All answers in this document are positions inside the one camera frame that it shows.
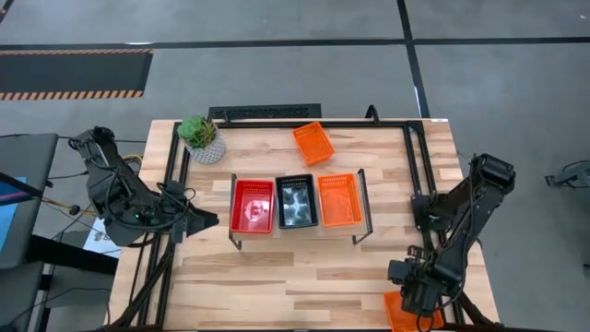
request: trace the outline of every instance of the black floor mat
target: black floor mat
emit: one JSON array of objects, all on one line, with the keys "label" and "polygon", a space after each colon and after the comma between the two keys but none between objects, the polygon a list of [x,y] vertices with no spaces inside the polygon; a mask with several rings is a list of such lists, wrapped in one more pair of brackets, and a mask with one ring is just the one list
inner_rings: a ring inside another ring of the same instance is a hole
[{"label": "black floor mat", "polygon": [[209,107],[210,119],[322,118],[322,104]]},{"label": "black floor mat", "polygon": [[152,50],[0,52],[0,100],[137,98]]}]

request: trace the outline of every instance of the wooden tabletop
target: wooden tabletop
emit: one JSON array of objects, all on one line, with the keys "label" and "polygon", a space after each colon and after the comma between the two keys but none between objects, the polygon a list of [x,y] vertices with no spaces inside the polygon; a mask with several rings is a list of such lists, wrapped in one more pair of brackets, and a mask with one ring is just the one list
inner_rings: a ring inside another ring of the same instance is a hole
[{"label": "wooden tabletop", "polygon": [[[141,179],[157,190],[164,178],[174,121],[153,121]],[[438,189],[448,191],[463,178],[448,122],[424,120]],[[383,293],[398,287],[387,280],[391,259],[422,245],[410,209],[413,187],[404,137],[397,128],[326,129],[336,154],[307,167],[290,129],[222,129],[227,152],[213,165],[190,163],[187,187],[193,204],[218,213],[219,225],[177,246],[165,329],[389,328]],[[422,187],[427,188],[414,148]],[[178,178],[181,153],[175,163]],[[249,241],[242,251],[228,240],[231,174],[239,178],[356,172],[366,174],[374,233],[358,245],[349,237]],[[129,301],[138,249],[125,248],[112,286],[112,317]],[[142,285],[148,251],[142,260]],[[469,253],[466,294],[489,319],[498,315],[481,249]],[[159,285],[154,294],[159,293]],[[152,297],[153,322],[158,296]]]}]

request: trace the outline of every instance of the table leg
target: table leg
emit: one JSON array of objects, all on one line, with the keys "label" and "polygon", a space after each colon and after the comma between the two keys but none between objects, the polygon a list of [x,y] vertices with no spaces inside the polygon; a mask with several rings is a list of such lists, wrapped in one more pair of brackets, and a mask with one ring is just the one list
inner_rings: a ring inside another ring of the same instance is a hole
[{"label": "table leg", "polygon": [[27,261],[41,261],[62,267],[74,267],[82,270],[114,275],[118,259],[94,253],[75,246],[58,243],[41,236],[30,237]]}]

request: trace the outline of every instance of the orange object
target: orange object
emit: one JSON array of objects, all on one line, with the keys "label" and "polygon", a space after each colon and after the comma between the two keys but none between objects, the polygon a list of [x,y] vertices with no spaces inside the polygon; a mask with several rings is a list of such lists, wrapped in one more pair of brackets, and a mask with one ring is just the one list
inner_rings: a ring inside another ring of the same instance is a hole
[{"label": "orange object", "polygon": [[334,154],[334,148],[322,129],[320,123],[311,123],[293,130],[297,146],[308,165],[328,160]]},{"label": "orange object", "polygon": [[[418,316],[402,310],[402,296],[399,291],[390,291],[383,294],[387,318],[393,332],[415,332],[418,331]],[[429,328],[441,328],[444,325],[441,311],[437,310],[433,318],[421,317],[420,329],[428,331]]]},{"label": "orange object", "polygon": [[318,176],[317,182],[325,227],[362,222],[354,174]]}]

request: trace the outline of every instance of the succulent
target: succulent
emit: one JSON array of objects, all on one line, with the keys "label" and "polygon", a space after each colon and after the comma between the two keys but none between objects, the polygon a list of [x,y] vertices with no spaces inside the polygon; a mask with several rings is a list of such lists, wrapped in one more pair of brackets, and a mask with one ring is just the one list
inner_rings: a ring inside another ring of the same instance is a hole
[{"label": "succulent", "polygon": [[178,136],[191,148],[205,148],[215,139],[215,126],[201,116],[184,119],[178,127]]}]

